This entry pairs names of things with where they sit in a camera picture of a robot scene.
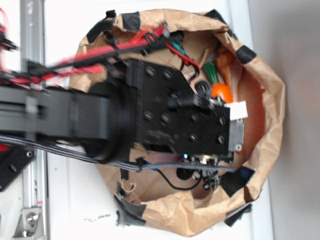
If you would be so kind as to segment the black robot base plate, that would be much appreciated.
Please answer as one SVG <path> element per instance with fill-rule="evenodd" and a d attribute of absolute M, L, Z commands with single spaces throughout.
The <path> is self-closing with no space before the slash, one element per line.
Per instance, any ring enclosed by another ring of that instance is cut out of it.
<path fill-rule="evenodd" d="M 35 150 L 20 145 L 0 144 L 0 192 L 4 192 L 35 158 Z"/>

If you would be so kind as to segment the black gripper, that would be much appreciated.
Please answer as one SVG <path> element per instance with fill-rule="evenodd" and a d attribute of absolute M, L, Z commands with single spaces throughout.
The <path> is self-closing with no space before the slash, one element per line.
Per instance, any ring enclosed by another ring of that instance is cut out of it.
<path fill-rule="evenodd" d="M 126 80 L 137 89 L 134 140 L 146 149 L 233 159 L 244 122 L 221 100 L 193 91 L 180 70 L 130 59 Z"/>

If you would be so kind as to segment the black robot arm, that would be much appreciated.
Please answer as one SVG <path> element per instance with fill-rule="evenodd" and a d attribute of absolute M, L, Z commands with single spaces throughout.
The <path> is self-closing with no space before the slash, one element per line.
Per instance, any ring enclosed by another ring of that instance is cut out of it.
<path fill-rule="evenodd" d="M 244 122 L 230 106 L 193 91 L 175 68 L 130 59 L 88 92 L 0 88 L 0 132 L 27 141 L 82 146 L 103 164 L 145 150 L 228 159 L 242 149 Z"/>

